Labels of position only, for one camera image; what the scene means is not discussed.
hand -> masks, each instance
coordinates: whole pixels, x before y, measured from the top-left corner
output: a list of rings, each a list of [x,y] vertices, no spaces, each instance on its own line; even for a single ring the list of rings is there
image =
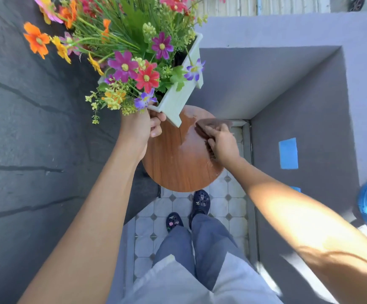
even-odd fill
[[[149,137],[157,137],[162,133],[161,122],[166,120],[164,113],[158,113],[145,109],[121,117],[121,126],[118,141],[121,143],[132,141],[134,149],[138,150],[139,161],[144,157],[147,150]]]
[[[224,167],[227,167],[231,161],[240,157],[237,141],[225,123],[216,129],[206,126],[205,131],[209,136],[214,137],[209,138],[207,142],[213,150],[216,159]]]

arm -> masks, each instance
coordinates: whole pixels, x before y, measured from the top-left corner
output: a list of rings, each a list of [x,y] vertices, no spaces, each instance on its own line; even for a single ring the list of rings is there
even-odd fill
[[[340,304],[367,304],[367,237],[333,210],[239,156],[226,125],[207,128],[209,144],[271,226],[304,259]]]
[[[123,116],[116,146],[90,194],[19,304],[105,303],[133,175],[164,114]]]

forearm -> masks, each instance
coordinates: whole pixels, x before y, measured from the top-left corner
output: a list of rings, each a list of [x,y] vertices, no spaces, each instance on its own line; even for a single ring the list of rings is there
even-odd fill
[[[136,165],[136,154],[128,144],[117,144],[69,229],[19,303],[105,303]]]
[[[244,159],[234,160],[227,169],[340,303],[367,303],[366,236],[333,210]]]

person's right hand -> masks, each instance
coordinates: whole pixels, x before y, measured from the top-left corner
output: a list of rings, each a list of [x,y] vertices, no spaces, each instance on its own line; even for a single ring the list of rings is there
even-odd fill
[[[240,152],[237,147],[237,141],[228,130],[227,125],[224,123],[221,127],[213,129],[206,126],[205,131],[208,135],[214,138],[209,138],[208,143],[213,150],[216,159],[224,166],[227,167],[231,161],[240,157]]]

corrugated metal sheet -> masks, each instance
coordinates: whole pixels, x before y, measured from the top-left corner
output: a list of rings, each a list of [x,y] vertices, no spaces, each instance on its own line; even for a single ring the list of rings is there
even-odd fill
[[[256,16],[257,0],[204,0],[199,3],[200,14],[209,16]],[[262,15],[306,14],[330,12],[330,0],[261,0]]]

